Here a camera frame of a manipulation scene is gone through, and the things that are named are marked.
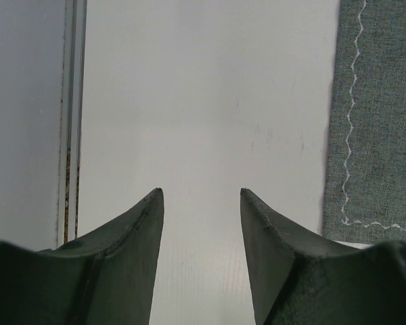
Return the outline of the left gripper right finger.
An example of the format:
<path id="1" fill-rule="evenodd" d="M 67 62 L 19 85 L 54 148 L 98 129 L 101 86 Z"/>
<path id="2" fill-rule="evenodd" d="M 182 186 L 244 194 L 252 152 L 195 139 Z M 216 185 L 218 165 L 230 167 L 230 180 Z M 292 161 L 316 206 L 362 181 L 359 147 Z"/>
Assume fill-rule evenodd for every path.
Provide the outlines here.
<path id="1" fill-rule="evenodd" d="M 346 246 L 249 189 L 240 215 L 257 324 L 406 324 L 406 240 Z"/>

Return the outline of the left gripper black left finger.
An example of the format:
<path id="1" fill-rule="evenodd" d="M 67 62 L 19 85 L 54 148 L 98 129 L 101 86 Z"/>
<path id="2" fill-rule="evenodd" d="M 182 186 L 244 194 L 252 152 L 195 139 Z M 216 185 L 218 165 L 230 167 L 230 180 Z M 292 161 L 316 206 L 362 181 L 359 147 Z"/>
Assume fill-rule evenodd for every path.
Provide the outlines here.
<path id="1" fill-rule="evenodd" d="M 55 250 L 0 240 L 0 324 L 148 324 L 163 221 L 156 188 Z"/>

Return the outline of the grey cloth napkin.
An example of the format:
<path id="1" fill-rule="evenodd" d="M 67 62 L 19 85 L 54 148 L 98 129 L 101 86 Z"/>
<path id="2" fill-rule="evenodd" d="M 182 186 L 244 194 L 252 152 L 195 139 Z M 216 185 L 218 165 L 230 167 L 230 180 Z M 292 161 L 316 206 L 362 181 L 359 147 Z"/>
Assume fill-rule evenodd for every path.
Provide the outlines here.
<path id="1" fill-rule="evenodd" d="M 342 1 L 323 235 L 406 239 L 406 1 Z"/>

